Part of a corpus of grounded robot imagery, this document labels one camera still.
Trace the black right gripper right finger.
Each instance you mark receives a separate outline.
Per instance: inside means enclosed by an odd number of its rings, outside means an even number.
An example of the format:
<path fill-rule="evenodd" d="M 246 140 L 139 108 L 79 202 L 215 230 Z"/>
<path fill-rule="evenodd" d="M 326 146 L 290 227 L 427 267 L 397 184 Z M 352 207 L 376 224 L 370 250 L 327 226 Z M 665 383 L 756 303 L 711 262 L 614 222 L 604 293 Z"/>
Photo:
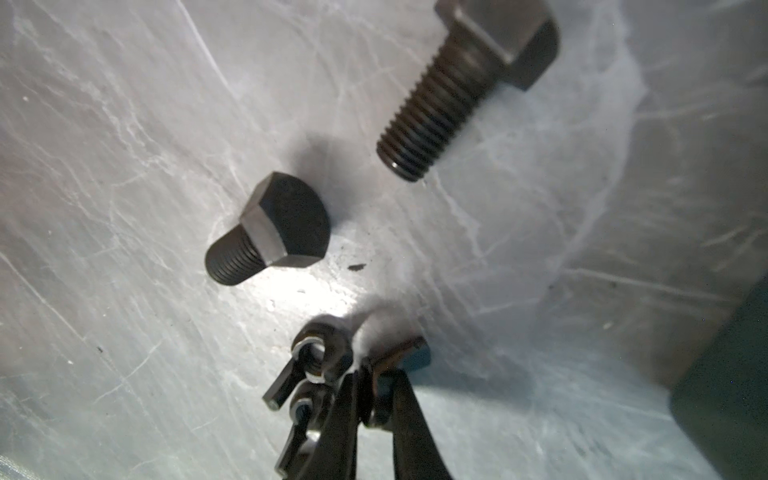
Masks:
<path fill-rule="evenodd" d="M 406 373 L 395 374 L 390 420 L 396 479 L 452 479 Z"/>

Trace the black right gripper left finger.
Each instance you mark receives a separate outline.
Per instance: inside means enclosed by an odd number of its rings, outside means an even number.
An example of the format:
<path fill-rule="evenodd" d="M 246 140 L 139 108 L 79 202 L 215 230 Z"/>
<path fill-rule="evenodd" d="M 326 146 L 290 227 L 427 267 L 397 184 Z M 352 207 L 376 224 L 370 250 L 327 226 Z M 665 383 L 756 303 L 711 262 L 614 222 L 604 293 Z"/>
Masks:
<path fill-rule="evenodd" d="M 355 479 L 360 373 L 347 374 L 337 392 L 313 452 L 294 479 Z"/>

